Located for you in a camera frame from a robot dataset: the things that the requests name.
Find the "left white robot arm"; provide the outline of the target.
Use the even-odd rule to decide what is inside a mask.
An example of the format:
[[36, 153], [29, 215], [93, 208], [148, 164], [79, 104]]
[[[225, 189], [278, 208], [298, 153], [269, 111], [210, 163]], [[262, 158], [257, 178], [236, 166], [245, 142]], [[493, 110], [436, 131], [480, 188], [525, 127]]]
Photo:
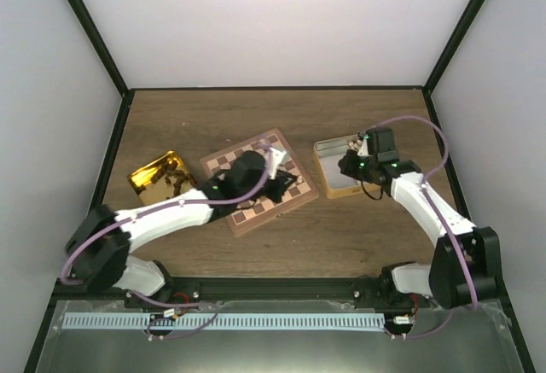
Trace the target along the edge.
[[205, 183], [152, 205], [113, 211], [93, 208], [65, 246], [67, 262], [60, 279], [90, 293], [120, 288], [145, 297], [157, 308], [168, 306], [174, 287], [156, 261], [144, 261], [133, 252], [178, 230], [209, 224], [230, 216], [242, 203], [265, 197], [279, 203], [298, 178], [282, 170], [285, 152], [267, 148], [248, 150], [227, 169]]

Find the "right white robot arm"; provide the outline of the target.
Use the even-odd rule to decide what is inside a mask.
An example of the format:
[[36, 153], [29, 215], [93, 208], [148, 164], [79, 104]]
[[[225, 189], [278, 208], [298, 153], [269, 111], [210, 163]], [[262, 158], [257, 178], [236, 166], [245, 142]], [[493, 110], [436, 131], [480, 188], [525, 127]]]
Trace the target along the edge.
[[475, 306], [502, 290], [500, 241], [490, 227], [464, 218], [427, 181], [412, 160], [401, 160], [392, 129], [361, 132], [348, 143], [338, 166], [361, 185], [379, 186], [380, 195], [400, 204], [434, 246], [430, 265], [403, 263], [385, 268], [381, 301], [397, 307], [410, 294], [436, 300], [443, 308]]

